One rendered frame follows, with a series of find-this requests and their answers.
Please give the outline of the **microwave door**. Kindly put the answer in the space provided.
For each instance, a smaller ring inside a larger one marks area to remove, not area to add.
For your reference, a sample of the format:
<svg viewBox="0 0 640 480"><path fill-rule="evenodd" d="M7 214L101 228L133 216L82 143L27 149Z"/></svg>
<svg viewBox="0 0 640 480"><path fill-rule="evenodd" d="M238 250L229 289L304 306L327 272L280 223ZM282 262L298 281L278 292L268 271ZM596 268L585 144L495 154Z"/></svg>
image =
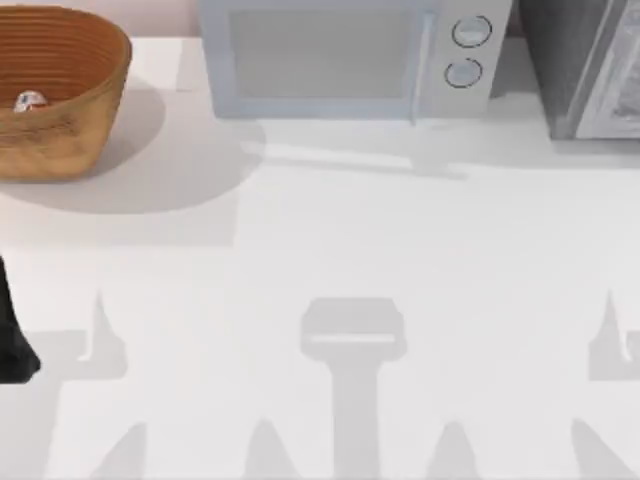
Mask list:
<svg viewBox="0 0 640 480"><path fill-rule="evenodd" d="M225 119L419 116L433 0L198 0Z"/></svg>

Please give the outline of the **pale microwave oven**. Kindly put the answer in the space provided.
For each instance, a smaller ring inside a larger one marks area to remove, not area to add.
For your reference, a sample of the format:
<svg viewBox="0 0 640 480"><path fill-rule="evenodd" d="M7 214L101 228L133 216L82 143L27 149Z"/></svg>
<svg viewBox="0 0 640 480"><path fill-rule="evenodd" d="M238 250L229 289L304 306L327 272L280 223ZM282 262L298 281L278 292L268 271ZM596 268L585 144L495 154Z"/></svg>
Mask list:
<svg viewBox="0 0 640 480"><path fill-rule="evenodd" d="M424 73L420 82L419 116L430 118L468 118L482 113L488 103L509 23L513 0L433 0L434 17ZM492 24L488 41L476 48L462 48L452 38L452 28L462 18L484 16ZM467 89L455 89L444 78L446 67L465 58L483 66L482 78Z"/></svg>

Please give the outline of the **microwave knob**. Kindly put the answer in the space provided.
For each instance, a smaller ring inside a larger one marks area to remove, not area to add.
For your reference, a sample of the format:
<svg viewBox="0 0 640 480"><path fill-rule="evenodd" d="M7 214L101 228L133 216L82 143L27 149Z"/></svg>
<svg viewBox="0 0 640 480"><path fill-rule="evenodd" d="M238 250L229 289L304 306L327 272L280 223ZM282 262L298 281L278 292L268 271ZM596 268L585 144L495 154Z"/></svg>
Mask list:
<svg viewBox="0 0 640 480"><path fill-rule="evenodd" d="M491 34L491 22L480 15L462 18L452 28L452 38L462 48L480 47L488 41Z"/></svg>
<svg viewBox="0 0 640 480"><path fill-rule="evenodd" d="M483 75L483 66L472 58L450 63L444 72L449 86L455 89L467 89L474 86Z"/></svg>

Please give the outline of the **brown wicker basket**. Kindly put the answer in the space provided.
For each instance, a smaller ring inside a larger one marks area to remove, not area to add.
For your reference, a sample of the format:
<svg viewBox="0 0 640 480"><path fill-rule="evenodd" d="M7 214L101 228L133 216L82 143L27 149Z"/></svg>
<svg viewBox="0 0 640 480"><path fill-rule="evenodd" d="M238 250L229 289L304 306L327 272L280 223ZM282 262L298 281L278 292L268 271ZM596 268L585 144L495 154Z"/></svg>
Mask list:
<svg viewBox="0 0 640 480"><path fill-rule="evenodd" d="M132 60L116 24L56 5L0 5L0 180L84 175L111 133ZM14 113L17 95L46 108Z"/></svg>

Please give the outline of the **small white red object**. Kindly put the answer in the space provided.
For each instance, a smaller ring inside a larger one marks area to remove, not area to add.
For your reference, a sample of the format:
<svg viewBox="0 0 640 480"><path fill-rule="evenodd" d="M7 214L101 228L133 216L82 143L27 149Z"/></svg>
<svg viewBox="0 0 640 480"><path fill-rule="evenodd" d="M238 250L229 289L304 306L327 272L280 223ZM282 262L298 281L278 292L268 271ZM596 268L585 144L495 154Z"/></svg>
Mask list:
<svg viewBox="0 0 640 480"><path fill-rule="evenodd" d="M14 101L13 112L25 113L35 109L46 108L47 98L39 91L27 90L19 93Z"/></svg>

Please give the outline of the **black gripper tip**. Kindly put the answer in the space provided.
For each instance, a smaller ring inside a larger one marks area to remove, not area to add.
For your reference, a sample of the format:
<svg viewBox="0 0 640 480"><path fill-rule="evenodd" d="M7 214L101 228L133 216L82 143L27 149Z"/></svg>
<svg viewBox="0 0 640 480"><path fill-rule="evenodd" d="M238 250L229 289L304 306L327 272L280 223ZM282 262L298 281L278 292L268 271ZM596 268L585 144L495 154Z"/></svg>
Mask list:
<svg viewBox="0 0 640 480"><path fill-rule="evenodd" d="M0 384L26 384L40 369L40 358L17 320L5 262L0 256Z"/></svg>

